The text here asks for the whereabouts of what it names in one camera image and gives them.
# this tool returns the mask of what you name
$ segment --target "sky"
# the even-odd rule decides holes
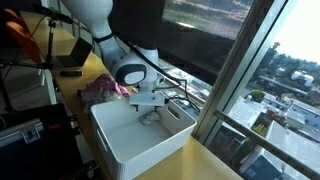
[[[278,51],[320,64],[320,0],[298,0],[274,42]]]

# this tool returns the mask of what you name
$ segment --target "glass window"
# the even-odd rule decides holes
[[[254,0],[166,1],[163,19],[235,40]]]
[[[320,26],[314,22],[320,17],[319,3],[297,2],[267,49],[260,49],[264,55],[255,56],[249,70],[238,74],[243,78],[226,100],[224,110],[243,127],[316,172],[320,172],[320,136],[316,133],[316,117],[320,115]],[[219,153],[227,147],[221,141],[226,137],[241,137],[248,143],[228,158]],[[308,179],[226,123],[210,139],[208,148],[244,178],[265,179],[268,174],[269,179]]]

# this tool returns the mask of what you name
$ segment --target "metal stand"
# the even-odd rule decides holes
[[[49,41],[48,41],[48,54],[46,57],[46,61],[43,63],[43,66],[46,67],[47,69],[52,68],[52,43],[53,43],[53,34],[54,34],[54,28],[56,27],[56,21],[53,19],[49,19]]]

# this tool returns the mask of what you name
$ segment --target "pink cloth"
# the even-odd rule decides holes
[[[114,101],[129,97],[130,93],[125,87],[119,86],[109,74],[101,74],[94,82],[88,83],[81,91],[82,101],[85,103],[85,112],[98,103]]]
[[[130,96],[130,93],[127,91],[127,89],[118,85],[118,83],[109,74],[101,74],[89,87],[84,89],[82,92],[87,93],[97,91],[100,88],[110,90],[119,95],[123,95],[124,97]]]

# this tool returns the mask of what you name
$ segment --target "white container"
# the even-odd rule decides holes
[[[139,118],[153,106],[129,105],[127,99],[94,105],[93,127],[104,160],[116,180],[133,179],[180,147],[196,121],[170,102],[157,108],[160,120],[144,125]]]

